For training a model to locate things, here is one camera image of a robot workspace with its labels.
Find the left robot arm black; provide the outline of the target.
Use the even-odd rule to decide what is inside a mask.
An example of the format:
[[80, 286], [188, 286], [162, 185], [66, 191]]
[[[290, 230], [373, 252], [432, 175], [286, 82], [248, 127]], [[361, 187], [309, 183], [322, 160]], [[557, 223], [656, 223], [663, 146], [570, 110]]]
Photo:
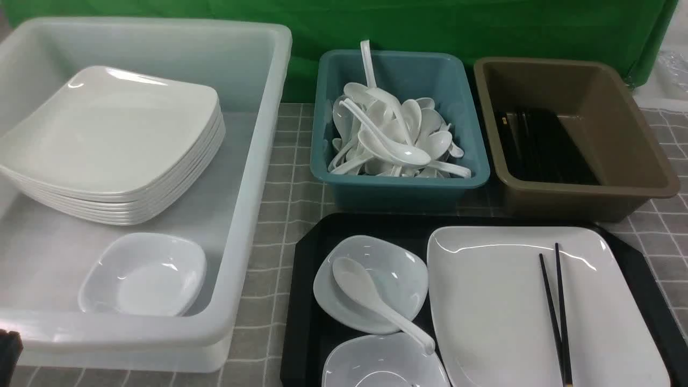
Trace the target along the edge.
[[1, 330], [1, 386], [10, 386], [23, 350], [24, 344], [18, 332]]

